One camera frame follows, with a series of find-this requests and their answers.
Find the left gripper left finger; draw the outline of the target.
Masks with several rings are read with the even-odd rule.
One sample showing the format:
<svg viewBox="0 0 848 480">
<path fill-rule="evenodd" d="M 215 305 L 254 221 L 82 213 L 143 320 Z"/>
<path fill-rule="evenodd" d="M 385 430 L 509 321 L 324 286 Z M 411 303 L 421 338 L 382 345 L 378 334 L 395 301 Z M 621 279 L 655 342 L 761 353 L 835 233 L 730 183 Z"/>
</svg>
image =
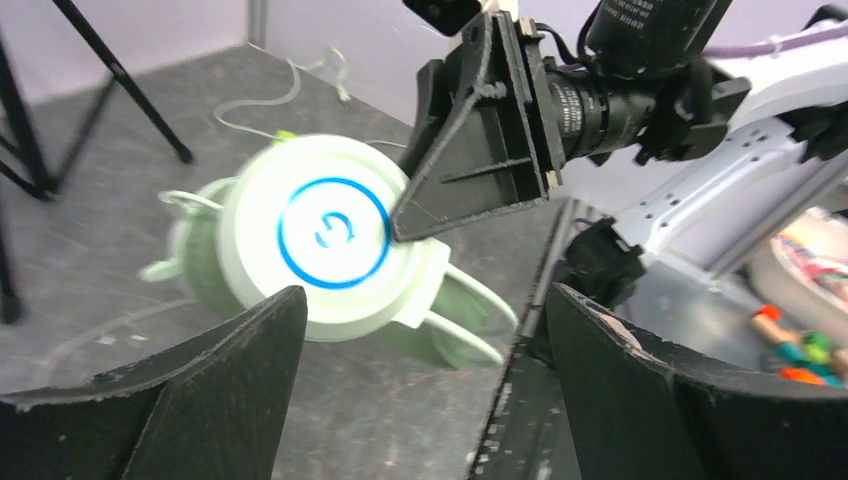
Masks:
<svg viewBox="0 0 848 480">
<path fill-rule="evenodd" d="M 268 479 L 307 326 L 288 287 L 73 387 L 1 399 L 5 479 Z"/>
</svg>

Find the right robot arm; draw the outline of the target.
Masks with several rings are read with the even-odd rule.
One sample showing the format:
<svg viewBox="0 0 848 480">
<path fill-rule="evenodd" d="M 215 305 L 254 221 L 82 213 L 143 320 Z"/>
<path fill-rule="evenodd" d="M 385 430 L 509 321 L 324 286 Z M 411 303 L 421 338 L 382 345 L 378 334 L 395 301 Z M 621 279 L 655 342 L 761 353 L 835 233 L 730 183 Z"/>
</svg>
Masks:
<svg viewBox="0 0 848 480">
<path fill-rule="evenodd" d="M 390 225 L 400 242 L 546 200 L 564 165 L 750 153 L 765 128 L 805 158 L 847 148 L 847 13 L 819 8 L 805 28 L 754 45 L 711 48 L 725 1 L 602 1 L 574 48 L 544 57 L 549 26 L 476 1 L 408 8 L 458 46 L 418 73 L 410 177 Z"/>
</svg>

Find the green headphones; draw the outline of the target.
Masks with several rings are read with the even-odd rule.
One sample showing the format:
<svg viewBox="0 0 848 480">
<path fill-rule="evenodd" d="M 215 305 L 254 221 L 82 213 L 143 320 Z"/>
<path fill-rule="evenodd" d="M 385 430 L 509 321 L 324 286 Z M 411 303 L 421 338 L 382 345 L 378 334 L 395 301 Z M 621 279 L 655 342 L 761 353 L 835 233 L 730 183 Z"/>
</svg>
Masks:
<svg viewBox="0 0 848 480">
<path fill-rule="evenodd" d="M 140 278 L 176 280 L 224 317 L 296 285 L 309 341 L 374 336 L 438 368 L 500 366 L 489 337 L 514 332 L 516 313 L 454 266 L 447 244 L 395 239 L 390 214 L 407 184 L 388 156 L 348 137 L 273 143 L 231 177 L 159 194 L 174 218 L 169 255 Z"/>
</svg>

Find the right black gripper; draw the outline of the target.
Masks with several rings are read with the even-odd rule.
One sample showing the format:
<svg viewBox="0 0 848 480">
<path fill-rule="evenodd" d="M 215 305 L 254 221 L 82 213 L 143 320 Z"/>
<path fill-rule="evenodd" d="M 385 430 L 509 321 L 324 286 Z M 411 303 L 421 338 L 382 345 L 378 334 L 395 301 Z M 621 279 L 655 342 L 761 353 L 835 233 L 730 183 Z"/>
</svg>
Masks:
<svg viewBox="0 0 848 480">
<path fill-rule="evenodd" d="M 539 43 L 549 26 L 523 19 L 523 52 L 511 15 L 483 12 L 458 47 L 417 72 L 413 134 L 400 167 L 409 182 L 392 209 L 398 242 L 529 208 L 561 184 L 565 163 L 598 165 L 635 144 L 655 93 L 558 65 Z"/>
</svg>

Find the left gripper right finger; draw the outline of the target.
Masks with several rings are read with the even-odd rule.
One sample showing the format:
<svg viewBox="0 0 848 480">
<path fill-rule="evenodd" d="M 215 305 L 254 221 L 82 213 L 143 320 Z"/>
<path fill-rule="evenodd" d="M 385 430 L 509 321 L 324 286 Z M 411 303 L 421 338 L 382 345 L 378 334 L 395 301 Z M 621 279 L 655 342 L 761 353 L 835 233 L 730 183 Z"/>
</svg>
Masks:
<svg viewBox="0 0 848 480">
<path fill-rule="evenodd" d="M 740 368 L 553 285 L 547 322 L 586 479 L 843 479 L 847 393 Z"/>
</svg>

